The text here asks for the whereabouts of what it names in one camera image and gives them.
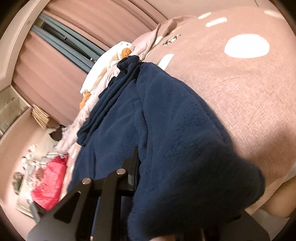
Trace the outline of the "navy blue fleece garment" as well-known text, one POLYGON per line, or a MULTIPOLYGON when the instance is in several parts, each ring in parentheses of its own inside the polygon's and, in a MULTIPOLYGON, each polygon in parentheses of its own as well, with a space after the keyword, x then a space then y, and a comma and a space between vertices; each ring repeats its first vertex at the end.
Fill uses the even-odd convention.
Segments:
POLYGON ((153 63, 124 58, 122 89, 78 131, 72 190, 100 179, 138 148, 139 183, 122 201, 130 240, 151 240, 224 222, 255 203, 265 179, 241 158, 220 120, 189 86, 153 63))

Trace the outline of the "pile of folded clothes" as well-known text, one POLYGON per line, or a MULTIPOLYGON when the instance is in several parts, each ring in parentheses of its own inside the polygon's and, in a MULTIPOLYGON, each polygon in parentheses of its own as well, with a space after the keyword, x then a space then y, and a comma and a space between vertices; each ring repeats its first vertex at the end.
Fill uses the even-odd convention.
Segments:
POLYGON ((66 155, 54 152, 51 145, 49 145, 49 149, 46 146, 31 145, 28 153, 22 157, 25 182, 31 187, 39 184, 43 179, 47 164, 53 161, 56 156, 64 158, 66 155))

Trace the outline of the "red puffer jacket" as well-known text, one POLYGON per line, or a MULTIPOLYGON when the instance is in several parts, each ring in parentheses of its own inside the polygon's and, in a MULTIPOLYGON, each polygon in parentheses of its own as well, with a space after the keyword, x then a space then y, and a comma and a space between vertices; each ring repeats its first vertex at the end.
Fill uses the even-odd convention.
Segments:
POLYGON ((59 202, 68 158, 68 155, 63 158, 56 156, 48 162, 41 183, 31 192, 32 200, 46 211, 51 210, 59 202))

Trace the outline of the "green patterned cloth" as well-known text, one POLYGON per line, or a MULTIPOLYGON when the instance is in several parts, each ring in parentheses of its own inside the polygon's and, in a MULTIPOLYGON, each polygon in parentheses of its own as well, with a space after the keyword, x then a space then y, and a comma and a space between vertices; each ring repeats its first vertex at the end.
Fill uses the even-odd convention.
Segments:
POLYGON ((15 172, 12 177, 11 184, 13 186, 14 193, 19 195, 20 187, 22 185, 24 174, 21 172, 15 172))

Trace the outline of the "black garment near pillow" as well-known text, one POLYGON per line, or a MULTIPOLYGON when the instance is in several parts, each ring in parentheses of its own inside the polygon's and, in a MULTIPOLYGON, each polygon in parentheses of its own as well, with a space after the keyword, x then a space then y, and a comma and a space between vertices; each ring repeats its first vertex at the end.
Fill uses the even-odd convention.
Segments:
POLYGON ((66 127, 64 125, 59 125, 59 127, 55 131, 49 133, 50 137, 56 142, 60 141, 62 139, 63 130, 65 128, 66 127))

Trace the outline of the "white and orange plush toy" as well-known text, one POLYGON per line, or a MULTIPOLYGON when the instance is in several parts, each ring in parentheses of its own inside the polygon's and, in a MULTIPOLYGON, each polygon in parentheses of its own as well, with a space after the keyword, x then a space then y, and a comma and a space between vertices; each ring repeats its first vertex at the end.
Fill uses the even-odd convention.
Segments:
POLYGON ((106 72, 116 65, 122 58, 127 57, 131 52, 132 44, 122 41, 111 47, 99 57, 82 84, 80 93, 83 95, 83 99, 79 104, 80 110, 84 107, 91 92, 97 87, 106 72))

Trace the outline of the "grey blue curtain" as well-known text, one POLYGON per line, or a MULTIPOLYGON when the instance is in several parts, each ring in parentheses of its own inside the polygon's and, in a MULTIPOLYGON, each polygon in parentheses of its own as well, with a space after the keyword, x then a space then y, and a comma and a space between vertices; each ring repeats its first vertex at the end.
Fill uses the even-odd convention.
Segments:
POLYGON ((78 32, 41 13, 31 30, 85 73, 105 51, 78 32))

